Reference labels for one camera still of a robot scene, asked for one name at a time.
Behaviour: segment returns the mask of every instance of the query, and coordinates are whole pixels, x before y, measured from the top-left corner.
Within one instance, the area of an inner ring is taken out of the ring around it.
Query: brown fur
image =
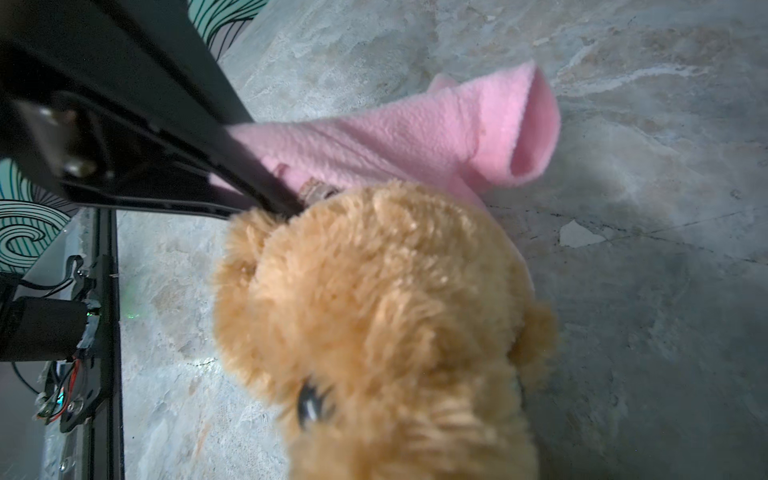
[[[225,368],[284,408],[291,478],[538,476],[515,385],[557,330],[486,212],[398,182],[288,223],[251,211],[217,282]],[[332,412],[302,431],[308,378]]]

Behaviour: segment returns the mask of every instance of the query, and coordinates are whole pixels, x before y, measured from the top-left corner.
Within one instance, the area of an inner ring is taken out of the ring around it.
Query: patterned fabric
[[[77,206],[30,183],[0,161],[0,271],[24,274],[77,213]]]
[[[267,0],[189,0],[188,12],[210,53],[218,61]]]

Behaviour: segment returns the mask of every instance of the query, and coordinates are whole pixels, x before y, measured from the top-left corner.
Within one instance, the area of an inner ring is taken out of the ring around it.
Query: pink fabric
[[[557,102],[533,62],[464,84],[440,74],[424,94],[344,117],[230,128],[293,192],[312,177],[337,187],[399,178],[479,205],[489,187],[541,175],[559,131]]]

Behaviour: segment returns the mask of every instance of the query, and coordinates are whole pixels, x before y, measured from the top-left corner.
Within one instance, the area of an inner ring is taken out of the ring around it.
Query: teddy bear
[[[216,283],[223,367],[281,408],[292,479],[538,477],[523,395],[558,329],[482,207],[394,180],[248,211]]]

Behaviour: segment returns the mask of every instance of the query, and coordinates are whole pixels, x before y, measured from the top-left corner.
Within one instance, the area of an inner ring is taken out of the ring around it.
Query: gray marble floor
[[[223,67],[285,121],[537,60],[558,152],[485,199],[561,319],[528,401],[543,477],[765,478],[766,32],[764,0],[273,0]],[[283,478],[274,412],[211,341],[225,224],[119,228],[128,478]]]

